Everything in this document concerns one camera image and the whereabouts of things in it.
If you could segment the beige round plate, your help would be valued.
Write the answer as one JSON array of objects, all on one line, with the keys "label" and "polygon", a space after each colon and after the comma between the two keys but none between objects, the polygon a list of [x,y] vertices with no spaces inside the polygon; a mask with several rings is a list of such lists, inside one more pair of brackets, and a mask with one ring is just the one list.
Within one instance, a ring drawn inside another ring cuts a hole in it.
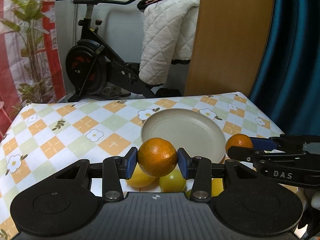
[{"label": "beige round plate", "polygon": [[226,137],[216,120],[220,117],[208,108],[162,110],[144,122],[142,141],[162,138],[175,148],[184,148],[191,157],[199,155],[219,163],[225,157]]}]

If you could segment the white quilted blanket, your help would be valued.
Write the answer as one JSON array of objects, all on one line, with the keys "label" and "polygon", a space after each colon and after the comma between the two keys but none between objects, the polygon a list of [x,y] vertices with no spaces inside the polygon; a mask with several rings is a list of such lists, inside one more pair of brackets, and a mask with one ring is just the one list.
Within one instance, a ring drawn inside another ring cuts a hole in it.
[{"label": "white quilted blanket", "polygon": [[172,61],[190,61],[200,0],[141,0],[144,14],[139,78],[148,85],[167,80]]}]

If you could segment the yellow lemon at right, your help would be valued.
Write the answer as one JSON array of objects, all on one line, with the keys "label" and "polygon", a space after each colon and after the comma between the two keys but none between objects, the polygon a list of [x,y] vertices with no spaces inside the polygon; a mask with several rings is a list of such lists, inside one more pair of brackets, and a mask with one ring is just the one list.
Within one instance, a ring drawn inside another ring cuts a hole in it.
[{"label": "yellow lemon at right", "polygon": [[212,197],[218,196],[223,191],[223,179],[213,178],[212,179]]}]

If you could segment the small bright orange tangerine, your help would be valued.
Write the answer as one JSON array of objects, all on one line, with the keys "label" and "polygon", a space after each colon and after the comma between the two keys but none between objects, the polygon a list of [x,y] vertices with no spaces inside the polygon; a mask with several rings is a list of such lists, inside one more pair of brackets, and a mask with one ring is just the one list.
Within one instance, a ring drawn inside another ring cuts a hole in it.
[{"label": "small bright orange tangerine", "polygon": [[253,143],[249,136],[245,134],[235,134],[231,136],[225,145],[226,153],[232,146],[244,147],[244,148],[253,148]]}]

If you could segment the green apple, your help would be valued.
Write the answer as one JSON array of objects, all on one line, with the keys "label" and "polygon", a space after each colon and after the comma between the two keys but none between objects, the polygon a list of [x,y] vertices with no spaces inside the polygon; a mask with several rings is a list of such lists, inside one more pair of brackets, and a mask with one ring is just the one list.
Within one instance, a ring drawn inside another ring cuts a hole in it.
[{"label": "green apple", "polygon": [[190,198],[190,194],[191,194],[191,190],[188,190],[188,191],[185,193],[185,196],[189,199],[189,198]]}]

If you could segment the yellow-green round fruit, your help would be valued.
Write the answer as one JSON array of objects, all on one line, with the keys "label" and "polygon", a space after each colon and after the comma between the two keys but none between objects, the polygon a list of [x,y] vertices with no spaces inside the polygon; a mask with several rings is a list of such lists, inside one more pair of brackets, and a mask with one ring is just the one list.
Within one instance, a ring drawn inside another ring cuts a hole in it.
[{"label": "yellow-green round fruit", "polygon": [[180,170],[174,169],[170,174],[159,179],[159,187],[162,192],[183,192],[186,180],[182,177]]}]

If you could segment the red printed backdrop curtain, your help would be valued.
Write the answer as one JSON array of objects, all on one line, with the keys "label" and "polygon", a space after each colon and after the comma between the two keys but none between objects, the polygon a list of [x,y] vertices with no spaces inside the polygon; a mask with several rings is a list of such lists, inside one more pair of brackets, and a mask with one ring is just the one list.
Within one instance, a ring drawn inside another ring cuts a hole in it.
[{"label": "red printed backdrop curtain", "polygon": [[66,94],[55,26],[56,0],[1,0],[1,138],[29,103]]}]

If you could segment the black exercise bike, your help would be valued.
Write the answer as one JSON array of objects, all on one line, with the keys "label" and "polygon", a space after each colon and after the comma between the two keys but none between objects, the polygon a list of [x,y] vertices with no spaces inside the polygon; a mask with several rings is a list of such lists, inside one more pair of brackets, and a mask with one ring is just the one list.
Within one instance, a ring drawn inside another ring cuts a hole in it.
[{"label": "black exercise bike", "polygon": [[125,62],[99,35],[101,20],[96,20],[95,28],[91,28],[92,12],[100,3],[128,5],[136,0],[72,0],[74,4],[85,4],[86,14],[80,19],[80,40],[67,53],[66,73],[75,88],[69,102],[77,102],[84,96],[99,95],[109,82],[131,93],[143,95],[145,98],[164,98],[181,96],[178,89],[160,88],[153,92],[152,85],[139,78],[139,63]]}]

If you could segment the checkered floral tablecloth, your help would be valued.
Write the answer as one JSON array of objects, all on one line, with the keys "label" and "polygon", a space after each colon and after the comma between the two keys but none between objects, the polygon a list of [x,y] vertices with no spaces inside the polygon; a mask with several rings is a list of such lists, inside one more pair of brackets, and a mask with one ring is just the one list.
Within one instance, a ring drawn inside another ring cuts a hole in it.
[{"label": "checkered floral tablecloth", "polygon": [[25,106],[1,135],[1,239],[11,239],[17,233],[9,209],[19,192],[79,159],[100,163],[139,147],[144,122],[156,112],[171,108],[203,114],[227,138],[238,133],[264,138],[281,133],[240,92]]}]

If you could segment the large yellow lemon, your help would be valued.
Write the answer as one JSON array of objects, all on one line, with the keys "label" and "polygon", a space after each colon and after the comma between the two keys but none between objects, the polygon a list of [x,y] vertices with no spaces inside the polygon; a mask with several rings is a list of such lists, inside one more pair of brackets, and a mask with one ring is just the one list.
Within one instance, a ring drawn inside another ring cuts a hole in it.
[{"label": "large yellow lemon", "polygon": [[132,188],[140,189],[149,186],[156,180],[155,177],[145,174],[137,164],[132,177],[126,181],[127,185]]}]

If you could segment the brownish speckled orange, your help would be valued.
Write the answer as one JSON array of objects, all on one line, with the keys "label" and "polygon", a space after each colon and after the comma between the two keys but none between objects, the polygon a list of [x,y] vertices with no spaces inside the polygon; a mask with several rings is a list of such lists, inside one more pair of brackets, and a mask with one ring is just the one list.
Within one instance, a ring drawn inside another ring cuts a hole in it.
[{"label": "brownish speckled orange", "polygon": [[151,138],[140,146],[137,161],[148,176],[159,178],[171,173],[177,165],[177,150],[162,138]]}]

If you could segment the wooden board panel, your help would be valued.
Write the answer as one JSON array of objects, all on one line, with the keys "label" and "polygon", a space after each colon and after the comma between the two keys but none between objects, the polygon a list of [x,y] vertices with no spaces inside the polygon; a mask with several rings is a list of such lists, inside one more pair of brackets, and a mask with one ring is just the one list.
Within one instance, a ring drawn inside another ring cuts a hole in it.
[{"label": "wooden board panel", "polygon": [[185,95],[249,95],[265,50],[274,0],[200,0]]}]

